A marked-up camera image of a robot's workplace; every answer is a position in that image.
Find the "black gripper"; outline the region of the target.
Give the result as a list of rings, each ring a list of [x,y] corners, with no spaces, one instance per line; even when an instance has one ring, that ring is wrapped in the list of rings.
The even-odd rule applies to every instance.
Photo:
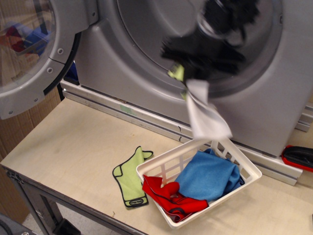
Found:
[[[224,40],[203,34],[189,34],[166,38],[162,42],[161,57],[184,66],[184,80],[210,80],[220,71],[237,74],[246,58]]]

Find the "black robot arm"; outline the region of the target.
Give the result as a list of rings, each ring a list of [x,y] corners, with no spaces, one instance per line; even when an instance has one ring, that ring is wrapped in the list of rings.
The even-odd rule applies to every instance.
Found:
[[[216,72],[237,74],[246,58],[238,49],[246,43],[247,24],[259,15],[256,0],[207,0],[195,29],[163,41],[161,56],[173,60],[168,75],[180,82],[211,80]]]

